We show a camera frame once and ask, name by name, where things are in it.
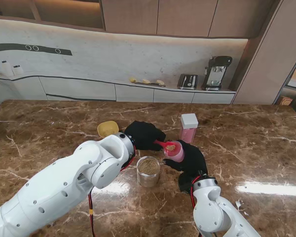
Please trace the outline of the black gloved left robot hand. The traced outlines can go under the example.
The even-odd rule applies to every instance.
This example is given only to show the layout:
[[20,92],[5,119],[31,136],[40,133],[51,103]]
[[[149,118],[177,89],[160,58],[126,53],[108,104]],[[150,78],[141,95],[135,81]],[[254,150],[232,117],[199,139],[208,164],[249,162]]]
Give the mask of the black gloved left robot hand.
[[164,142],[166,134],[156,128],[152,123],[144,121],[132,122],[124,132],[127,136],[131,137],[137,150],[142,151],[160,151],[162,146],[156,144],[155,141]]

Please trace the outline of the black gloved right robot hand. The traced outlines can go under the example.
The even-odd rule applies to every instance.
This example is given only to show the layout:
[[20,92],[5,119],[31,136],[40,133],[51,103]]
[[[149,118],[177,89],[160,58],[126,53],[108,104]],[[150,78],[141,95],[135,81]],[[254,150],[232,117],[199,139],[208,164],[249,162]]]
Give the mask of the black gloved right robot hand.
[[171,159],[164,159],[163,163],[176,171],[182,171],[188,176],[195,178],[200,174],[208,175],[208,169],[202,152],[196,147],[183,140],[178,140],[184,151],[184,159],[176,162]]

